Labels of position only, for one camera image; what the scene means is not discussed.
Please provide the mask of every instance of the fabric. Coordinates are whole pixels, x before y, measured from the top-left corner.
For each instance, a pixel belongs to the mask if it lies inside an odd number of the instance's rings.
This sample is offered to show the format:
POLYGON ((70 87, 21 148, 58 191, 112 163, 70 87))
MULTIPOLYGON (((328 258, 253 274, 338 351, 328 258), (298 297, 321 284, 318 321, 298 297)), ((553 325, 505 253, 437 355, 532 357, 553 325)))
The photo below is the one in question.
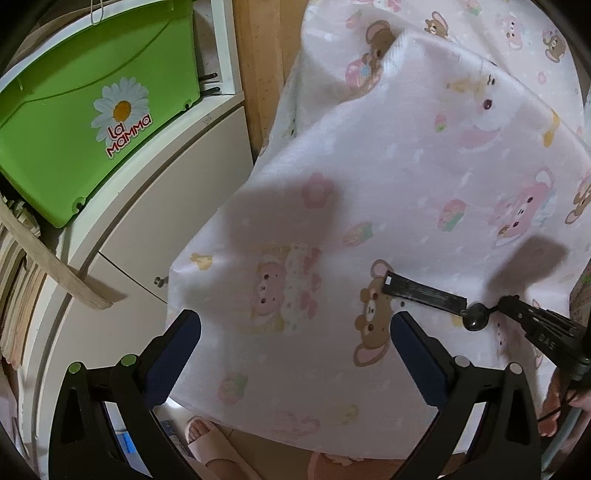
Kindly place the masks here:
POLYGON ((520 362, 539 406, 553 366, 515 322, 468 332, 381 286, 393 270, 569 313, 591 160, 564 40, 518 0, 321 0, 301 40, 268 148, 172 266, 170 316, 203 324, 173 398, 305 449, 406 458, 435 415, 390 346, 408 310, 452 355, 520 362))

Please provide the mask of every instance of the daisy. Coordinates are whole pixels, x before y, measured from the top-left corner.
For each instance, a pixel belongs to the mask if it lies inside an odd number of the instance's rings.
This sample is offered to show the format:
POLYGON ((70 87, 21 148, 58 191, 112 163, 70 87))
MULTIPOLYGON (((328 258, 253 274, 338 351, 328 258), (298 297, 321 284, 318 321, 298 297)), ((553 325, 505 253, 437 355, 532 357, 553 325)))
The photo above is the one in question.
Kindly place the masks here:
POLYGON ((105 140, 106 146, 113 143, 109 136, 108 128, 111 130, 123 122, 125 130, 137 124, 145 115, 148 115, 148 89, 135 78, 127 79, 123 77, 119 83, 114 83, 110 87, 103 87, 103 98, 95 100, 95 109, 100 112, 90 126, 98 128, 96 134, 97 142, 105 140))

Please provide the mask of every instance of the wooden board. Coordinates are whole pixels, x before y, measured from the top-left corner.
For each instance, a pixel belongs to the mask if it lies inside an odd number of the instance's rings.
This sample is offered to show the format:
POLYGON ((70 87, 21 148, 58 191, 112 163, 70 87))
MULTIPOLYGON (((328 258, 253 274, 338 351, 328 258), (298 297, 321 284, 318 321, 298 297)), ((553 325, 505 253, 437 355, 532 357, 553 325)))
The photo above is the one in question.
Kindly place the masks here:
POLYGON ((246 121, 253 154, 264 144, 300 49, 307 0, 234 0, 246 121))

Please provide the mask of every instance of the wooden plank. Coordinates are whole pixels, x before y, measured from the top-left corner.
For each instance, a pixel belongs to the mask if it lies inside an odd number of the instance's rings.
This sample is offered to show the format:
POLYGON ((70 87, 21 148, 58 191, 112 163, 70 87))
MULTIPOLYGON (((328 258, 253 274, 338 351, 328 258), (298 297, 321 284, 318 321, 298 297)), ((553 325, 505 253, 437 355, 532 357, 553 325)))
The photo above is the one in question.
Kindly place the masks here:
POLYGON ((285 80, 281 50, 280 0, 251 0, 252 53, 261 133, 265 144, 285 80))
POLYGON ((92 291, 67 265, 60 262, 27 227, 16 219, 4 202, 0 202, 0 222, 27 252, 27 255, 76 300, 96 310, 104 310, 113 305, 92 291))
POLYGON ((285 81, 300 51, 301 22, 307 4, 308 0, 281 0, 281 48, 285 81))
POLYGON ((233 3, 234 25, 236 27, 236 43, 240 77, 245 95, 246 124, 251 141, 253 156, 256 158, 262 147, 261 118, 258 110, 255 63, 252 52, 250 1, 235 0, 233 3))
POLYGON ((300 49, 307 0, 235 0, 234 22, 246 121, 255 156, 265 144, 300 49))

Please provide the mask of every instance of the pink slipper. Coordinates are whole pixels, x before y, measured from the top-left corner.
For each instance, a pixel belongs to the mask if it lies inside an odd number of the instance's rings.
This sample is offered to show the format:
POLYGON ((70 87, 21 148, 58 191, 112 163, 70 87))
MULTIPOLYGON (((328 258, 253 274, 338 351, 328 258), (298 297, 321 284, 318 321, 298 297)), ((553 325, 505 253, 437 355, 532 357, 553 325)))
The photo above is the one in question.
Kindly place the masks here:
POLYGON ((187 422, 184 434, 185 440, 189 443, 189 450, 195 459, 202 464, 207 465, 216 459, 231 460, 242 469, 248 480, 261 480, 261 477, 246 463, 244 458, 238 454, 224 434, 212 422, 202 417, 193 417, 187 422), (189 443, 189 427, 195 420, 202 421, 209 429, 209 432, 189 443))

